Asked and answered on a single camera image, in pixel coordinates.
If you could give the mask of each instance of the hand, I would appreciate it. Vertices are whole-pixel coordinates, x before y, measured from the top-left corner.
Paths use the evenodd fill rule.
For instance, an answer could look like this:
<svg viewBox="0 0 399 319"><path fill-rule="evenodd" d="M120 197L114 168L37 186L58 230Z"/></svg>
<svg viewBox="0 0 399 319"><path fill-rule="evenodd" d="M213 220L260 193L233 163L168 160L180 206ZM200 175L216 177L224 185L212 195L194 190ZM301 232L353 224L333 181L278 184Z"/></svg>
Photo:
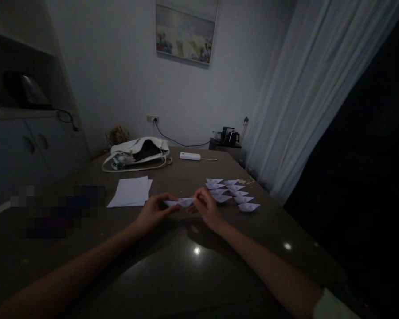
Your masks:
<svg viewBox="0 0 399 319"><path fill-rule="evenodd" d="M205 187L195 192L194 206L188 207L186 211L192 214L198 210L206 225L215 233L219 233L221 228L227 224L219 212L214 198Z"/></svg>
<svg viewBox="0 0 399 319"><path fill-rule="evenodd" d="M177 198L170 193L163 193L149 197L141 213L133 222L141 236L153 230L164 218L174 211L180 210L180 205L173 205L165 210L160 209L160 203L164 200L177 201Z"/></svg>

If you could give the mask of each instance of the shelf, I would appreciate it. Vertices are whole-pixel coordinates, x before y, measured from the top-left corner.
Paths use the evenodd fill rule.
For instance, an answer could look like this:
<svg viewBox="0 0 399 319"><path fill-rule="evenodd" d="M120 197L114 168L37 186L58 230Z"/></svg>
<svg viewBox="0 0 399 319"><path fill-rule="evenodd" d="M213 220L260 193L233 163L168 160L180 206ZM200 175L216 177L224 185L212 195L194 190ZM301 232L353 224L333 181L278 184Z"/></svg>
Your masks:
<svg viewBox="0 0 399 319"><path fill-rule="evenodd" d="M31 44L31 43L29 43L27 41L24 41L22 39L19 39L17 37L12 36L12 35L6 34L6 33L2 32L2 31L0 31L0 39L3 39L5 41L9 41L9 42L12 42L12 43L20 44L20 45L22 45L24 47L31 48L33 50L36 50L38 52L42 52L42 53L50 55L52 57L55 56L54 52L52 52L52 51L50 51L48 49L44 49L44 48L38 47L38 46L36 46L34 44Z"/></svg>
<svg viewBox="0 0 399 319"><path fill-rule="evenodd" d="M33 110L0 107L0 120L33 117L55 117L56 110Z"/></svg>

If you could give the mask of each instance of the framed painting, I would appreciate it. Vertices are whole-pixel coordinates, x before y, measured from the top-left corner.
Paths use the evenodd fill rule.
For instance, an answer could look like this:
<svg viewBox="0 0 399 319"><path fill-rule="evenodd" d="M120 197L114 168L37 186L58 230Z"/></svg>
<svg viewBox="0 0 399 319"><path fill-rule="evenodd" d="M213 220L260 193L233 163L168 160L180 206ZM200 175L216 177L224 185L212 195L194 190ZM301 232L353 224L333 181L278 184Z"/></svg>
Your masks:
<svg viewBox="0 0 399 319"><path fill-rule="evenodd" d="M219 0L156 0L158 54L210 65Z"/></svg>

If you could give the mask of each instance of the cabinet handle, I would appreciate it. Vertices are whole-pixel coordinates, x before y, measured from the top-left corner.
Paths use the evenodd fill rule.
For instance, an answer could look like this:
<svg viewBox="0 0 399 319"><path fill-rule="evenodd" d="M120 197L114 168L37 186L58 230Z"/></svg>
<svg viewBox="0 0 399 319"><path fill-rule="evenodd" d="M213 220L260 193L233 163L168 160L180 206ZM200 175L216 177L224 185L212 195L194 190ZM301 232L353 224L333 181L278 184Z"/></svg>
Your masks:
<svg viewBox="0 0 399 319"><path fill-rule="evenodd" d="M32 142L32 140L31 140L28 136L26 136L26 135L24 135L23 138L25 139L25 141L27 142L28 147L30 148L30 153L31 153L31 154L34 154L34 152L35 152L35 145L34 145L34 143Z"/></svg>
<svg viewBox="0 0 399 319"><path fill-rule="evenodd" d="M39 134L39 138L43 141L44 149L48 149L49 142L47 141L47 138L43 134Z"/></svg>

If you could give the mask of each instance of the white handbag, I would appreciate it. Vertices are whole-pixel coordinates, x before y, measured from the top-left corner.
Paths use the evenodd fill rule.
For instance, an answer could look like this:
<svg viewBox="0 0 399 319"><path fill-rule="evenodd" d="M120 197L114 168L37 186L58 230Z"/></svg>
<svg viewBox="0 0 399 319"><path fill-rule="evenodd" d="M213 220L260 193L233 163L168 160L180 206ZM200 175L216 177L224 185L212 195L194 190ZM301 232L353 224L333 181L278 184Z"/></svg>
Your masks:
<svg viewBox="0 0 399 319"><path fill-rule="evenodd" d="M169 155L170 149L168 148L167 140L155 137L142 137L111 147L111 155L103 162L102 170L107 173L120 173L161 168L173 162ZM128 168L131 165L159 159L163 162L160 166ZM110 160L113 160L111 163L112 170L105 168L105 164Z"/></svg>

